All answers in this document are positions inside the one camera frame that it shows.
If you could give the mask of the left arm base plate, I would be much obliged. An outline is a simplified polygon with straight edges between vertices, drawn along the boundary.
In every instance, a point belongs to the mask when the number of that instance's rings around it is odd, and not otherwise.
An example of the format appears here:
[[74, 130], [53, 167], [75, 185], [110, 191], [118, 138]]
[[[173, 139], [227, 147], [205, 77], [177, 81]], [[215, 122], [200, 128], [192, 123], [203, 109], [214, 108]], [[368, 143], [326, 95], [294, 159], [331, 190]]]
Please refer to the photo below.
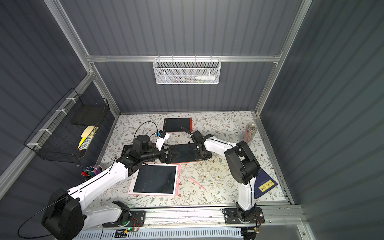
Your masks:
[[104, 223], [105, 228], [139, 228], [144, 226], [146, 211], [123, 212], [116, 222]]

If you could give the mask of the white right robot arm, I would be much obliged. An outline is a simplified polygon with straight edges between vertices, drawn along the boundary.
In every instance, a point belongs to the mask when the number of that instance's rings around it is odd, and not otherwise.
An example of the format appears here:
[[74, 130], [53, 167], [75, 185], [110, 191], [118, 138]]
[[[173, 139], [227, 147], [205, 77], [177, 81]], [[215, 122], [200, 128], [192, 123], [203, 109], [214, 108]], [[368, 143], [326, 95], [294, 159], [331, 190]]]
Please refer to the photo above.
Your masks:
[[190, 137], [204, 160], [209, 159], [212, 153], [226, 159], [232, 177], [239, 183], [236, 202], [238, 218], [243, 223], [249, 222], [256, 213], [254, 185], [261, 166], [248, 144], [244, 141], [237, 144], [225, 142], [211, 134], [203, 136], [199, 131]]

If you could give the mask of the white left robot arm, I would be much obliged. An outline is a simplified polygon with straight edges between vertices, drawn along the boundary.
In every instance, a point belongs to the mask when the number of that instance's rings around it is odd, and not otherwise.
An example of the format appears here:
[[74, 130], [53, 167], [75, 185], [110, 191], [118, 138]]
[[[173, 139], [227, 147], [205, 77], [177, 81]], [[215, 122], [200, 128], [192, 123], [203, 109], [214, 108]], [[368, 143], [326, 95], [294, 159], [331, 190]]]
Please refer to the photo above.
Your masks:
[[120, 227], [131, 224], [130, 208], [121, 201], [91, 210], [88, 205], [101, 193], [138, 171], [145, 162], [171, 162], [171, 148], [165, 149], [170, 135], [160, 131], [153, 143], [150, 136], [139, 135], [124, 155], [100, 174], [67, 191], [55, 191], [44, 211], [42, 226], [58, 240], [72, 240], [82, 230], [114, 223]]

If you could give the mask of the red tablet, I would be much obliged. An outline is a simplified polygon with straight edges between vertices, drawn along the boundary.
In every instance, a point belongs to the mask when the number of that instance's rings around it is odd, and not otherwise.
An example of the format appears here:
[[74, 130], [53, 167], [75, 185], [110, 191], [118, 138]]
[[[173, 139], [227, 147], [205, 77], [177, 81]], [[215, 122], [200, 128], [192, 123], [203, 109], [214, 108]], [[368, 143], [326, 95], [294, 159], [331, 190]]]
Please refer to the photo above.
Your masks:
[[195, 159], [196, 146], [194, 144], [172, 145], [171, 150], [180, 152], [180, 156], [172, 164], [186, 164], [202, 161], [202, 159]]
[[126, 152], [132, 148], [133, 145], [124, 145], [121, 153], [121, 157], [126, 154]]
[[167, 133], [183, 132], [186, 129], [189, 132], [193, 131], [192, 118], [166, 118], [164, 119], [163, 131]]

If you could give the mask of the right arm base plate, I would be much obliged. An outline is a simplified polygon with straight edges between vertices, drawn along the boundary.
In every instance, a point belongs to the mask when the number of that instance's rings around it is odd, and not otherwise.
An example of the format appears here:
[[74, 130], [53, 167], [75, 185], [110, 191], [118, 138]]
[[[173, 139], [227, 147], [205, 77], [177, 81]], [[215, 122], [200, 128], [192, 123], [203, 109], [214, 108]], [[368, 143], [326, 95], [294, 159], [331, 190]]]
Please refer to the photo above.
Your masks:
[[225, 208], [222, 213], [227, 225], [235, 224], [254, 224], [260, 226], [265, 223], [264, 214], [261, 208], [252, 208], [244, 211], [241, 208]]

